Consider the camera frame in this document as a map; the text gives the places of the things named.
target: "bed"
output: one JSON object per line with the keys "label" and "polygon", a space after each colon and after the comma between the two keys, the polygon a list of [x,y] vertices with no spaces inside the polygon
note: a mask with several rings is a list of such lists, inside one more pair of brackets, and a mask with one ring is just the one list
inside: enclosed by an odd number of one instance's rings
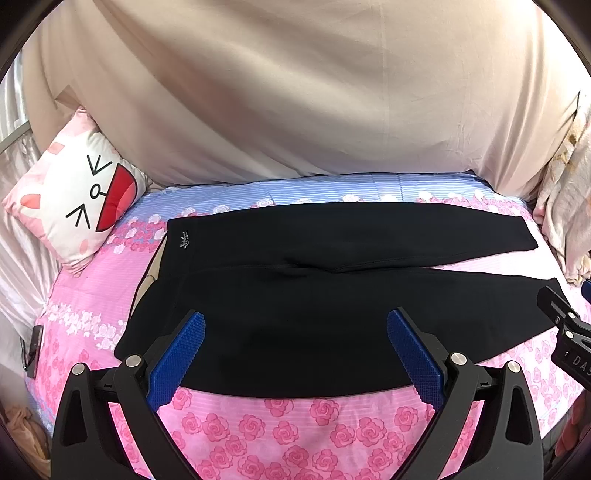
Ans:
{"label": "bed", "polygon": [[[135,289],[166,232],[166,220],[228,210],[310,202],[451,203],[504,215],[521,215],[538,242],[512,252],[438,268],[530,277],[557,277],[571,305],[589,321],[580,290],[569,286],[524,202],[503,197],[477,177],[463,174],[353,174],[274,180],[239,186],[169,187],[144,196],[113,229],[96,258],[74,278],[62,272],[38,323],[44,326],[38,375],[27,387],[52,430],[69,369],[114,367],[113,349],[125,330]],[[542,437],[568,411],[581,386],[550,361],[556,343],[549,330],[486,362],[509,359],[523,367]],[[474,403],[444,474],[455,471],[478,419]],[[138,473],[149,476],[120,407],[113,417]],[[256,400],[179,388],[159,415],[183,454],[206,480],[389,478],[402,464],[433,415],[413,387],[357,397]]]}

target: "pillow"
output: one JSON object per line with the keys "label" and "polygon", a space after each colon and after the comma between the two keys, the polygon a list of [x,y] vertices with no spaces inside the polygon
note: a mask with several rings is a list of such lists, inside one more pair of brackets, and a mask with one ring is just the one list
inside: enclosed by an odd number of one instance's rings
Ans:
{"label": "pillow", "polygon": [[79,275],[148,182],[81,107],[2,204]]}

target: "blue clamp pad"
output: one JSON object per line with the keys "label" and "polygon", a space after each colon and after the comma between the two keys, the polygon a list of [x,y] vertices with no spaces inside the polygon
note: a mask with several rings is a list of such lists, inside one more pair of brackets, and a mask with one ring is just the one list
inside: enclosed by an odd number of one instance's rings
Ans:
{"label": "blue clamp pad", "polygon": [[583,282],[581,285],[581,294],[588,303],[591,303],[591,281],[585,280]]}
{"label": "blue clamp pad", "polygon": [[388,314],[388,338],[421,401],[439,411],[445,402],[443,373],[399,310]]}
{"label": "blue clamp pad", "polygon": [[193,313],[150,373],[146,400],[152,411],[170,403],[205,338],[205,318]]}

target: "beige curtain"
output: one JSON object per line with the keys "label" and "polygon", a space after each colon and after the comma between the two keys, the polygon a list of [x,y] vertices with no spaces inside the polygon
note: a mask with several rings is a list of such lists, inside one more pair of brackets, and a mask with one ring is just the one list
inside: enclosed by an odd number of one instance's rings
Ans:
{"label": "beige curtain", "polygon": [[24,49],[161,184],[474,170],[530,197],[589,76],[531,0],[65,0]]}

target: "black leggings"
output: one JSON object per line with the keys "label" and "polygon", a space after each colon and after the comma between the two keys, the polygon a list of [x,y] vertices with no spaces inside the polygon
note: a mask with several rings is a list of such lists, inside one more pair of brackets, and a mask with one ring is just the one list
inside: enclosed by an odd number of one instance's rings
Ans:
{"label": "black leggings", "polygon": [[448,351],[480,362],[553,327],[556,279],[435,270],[537,247],[524,220],[421,203],[277,206],[168,222],[159,278],[115,348],[124,359],[189,309],[206,336],[182,385],[259,398],[335,397],[410,384],[386,317],[403,307]]}

